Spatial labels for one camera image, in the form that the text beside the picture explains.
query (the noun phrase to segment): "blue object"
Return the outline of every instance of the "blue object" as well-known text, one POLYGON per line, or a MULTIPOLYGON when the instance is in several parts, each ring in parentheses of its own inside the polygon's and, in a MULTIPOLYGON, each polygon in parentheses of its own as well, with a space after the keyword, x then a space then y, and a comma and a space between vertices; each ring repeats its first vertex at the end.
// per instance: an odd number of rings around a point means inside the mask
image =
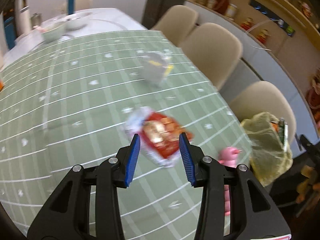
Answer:
POLYGON ((130 152, 130 157, 129 157, 129 160, 128 160, 128 163, 126 166, 125 179, 124 179, 124 183, 127 187, 129 187, 129 184, 133 180, 133 174, 134 174, 134 170, 136 168, 138 155, 140 152, 140 136, 139 135, 136 137, 136 139, 133 143, 134 144, 133 144, 132 150, 130 152))
POLYGON ((4 22, 4 33, 5 33, 5 38, 7 40, 9 49, 12 49, 15 46, 14 41, 17 38, 14 32, 13 23, 11 22, 12 20, 13 20, 13 17, 10 17, 4 22))
POLYGON ((185 138, 182 134, 179 135, 179 150, 181 153, 184 170, 186 171, 187 179, 191 183, 191 186, 194 186, 196 184, 195 166, 191 159, 185 138))
POLYGON ((75 12, 75 0, 68 0, 68 15, 75 12))

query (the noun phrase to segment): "pink toy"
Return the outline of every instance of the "pink toy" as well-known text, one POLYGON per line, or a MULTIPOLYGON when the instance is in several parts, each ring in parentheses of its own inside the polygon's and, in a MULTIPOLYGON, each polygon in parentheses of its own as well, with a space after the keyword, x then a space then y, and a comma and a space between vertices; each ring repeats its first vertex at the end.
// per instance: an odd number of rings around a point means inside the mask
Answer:
MULTIPOLYGON (((238 154, 241 151, 235 147, 227 147, 220 151, 219 154, 219 163, 229 167, 236 167, 236 160, 238 158, 238 154)), ((225 216, 230 215, 230 194, 229 194, 229 186, 224 185, 224 209, 225 216)))

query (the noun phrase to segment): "white bowl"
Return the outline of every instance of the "white bowl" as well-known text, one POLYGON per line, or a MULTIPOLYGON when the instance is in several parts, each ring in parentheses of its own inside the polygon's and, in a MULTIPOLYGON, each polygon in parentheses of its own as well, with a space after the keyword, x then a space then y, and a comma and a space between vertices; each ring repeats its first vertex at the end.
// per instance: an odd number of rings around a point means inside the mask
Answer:
POLYGON ((79 12, 65 17, 67 30, 77 30, 86 26, 91 18, 91 12, 79 12))
POLYGON ((48 25, 44 28, 44 32, 41 33, 44 42, 49 43, 56 41, 61 38, 61 36, 66 32, 66 22, 57 22, 48 25))

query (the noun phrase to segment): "green tablecloth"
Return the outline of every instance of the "green tablecloth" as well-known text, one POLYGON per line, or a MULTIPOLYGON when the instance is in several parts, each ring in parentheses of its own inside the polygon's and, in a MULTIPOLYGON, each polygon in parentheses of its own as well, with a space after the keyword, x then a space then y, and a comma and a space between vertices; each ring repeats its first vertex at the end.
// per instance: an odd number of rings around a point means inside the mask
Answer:
MULTIPOLYGON (((0 201, 26 233, 42 204, 74 164, 99 165, 129 144, 124 122, 150 106, 173 116, 206 155, 250 141, 210 81, 158 31, 79 37, 41 47, 5 68, 0 92, 0 201), (141 53, 171 56, 174 69, 155 87, 140 80, 141 53)), ((182 161, 161 168, 141 154, 134 180, 119 189, 126 239, 193 239, 202 189, 182 161)), ((94 233, 95 188, 90 227, 94 233)))

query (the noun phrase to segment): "silver screw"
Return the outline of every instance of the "silver screw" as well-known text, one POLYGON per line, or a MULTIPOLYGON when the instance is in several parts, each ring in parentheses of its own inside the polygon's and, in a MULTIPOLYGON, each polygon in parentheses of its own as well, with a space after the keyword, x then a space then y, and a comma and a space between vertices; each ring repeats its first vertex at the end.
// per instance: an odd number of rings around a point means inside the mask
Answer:
POLYGON ((111 163, 111 164, 115 164, 115 163, 117 163, 118 162, 118 158, 117 157, 111 157, 110 159, 109 159, 109 163, 111 163))
POLYGON ((210 162, 212 162, 212 158, 211 158, 210 156, 204 156, 204 157, 202 158, 202 160, 203 160, 205 163, 210 163, 210 162))
POLYGON ((75 165, 75 166, 73 166, 72 170, 73 170, 74 172, 78 172, 78 171, 81 170, 81 166, 80 166, 80 165, 75 165))
POLYGON ((241 170, 241 171, 247 171, 247 169, 248 169, 248 167, 247 167, 246 165, 244 165, 244 164, 240 164, 240 165, 239 165, 239 170, 241 170))

